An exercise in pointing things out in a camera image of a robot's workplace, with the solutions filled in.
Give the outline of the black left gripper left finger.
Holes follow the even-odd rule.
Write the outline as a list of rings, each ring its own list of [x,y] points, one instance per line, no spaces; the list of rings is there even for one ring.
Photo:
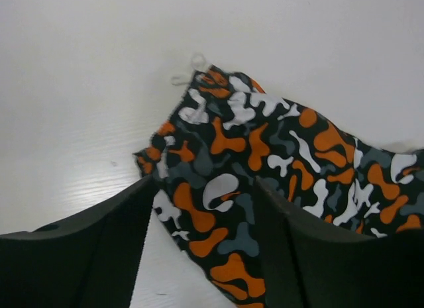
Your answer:
[[[128,307],[152,212],[146,176],[35,231],[1,235],[2,307]]]

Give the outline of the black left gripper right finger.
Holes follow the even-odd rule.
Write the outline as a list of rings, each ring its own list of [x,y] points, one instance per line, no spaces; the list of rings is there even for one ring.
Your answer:
[[[254,182],[269,307],[422,307],[423,231],[374,238],[326,223]]]

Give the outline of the orange grey camouflage shorts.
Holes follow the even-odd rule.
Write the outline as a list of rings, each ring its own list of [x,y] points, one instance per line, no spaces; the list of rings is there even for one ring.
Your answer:
[[[423,231],[423,151],[375,148],[322,114],[197,54],[182,100],[135,153],[178,248],[237,307],[269,307],[254,182],[326,223],[371,236]]]

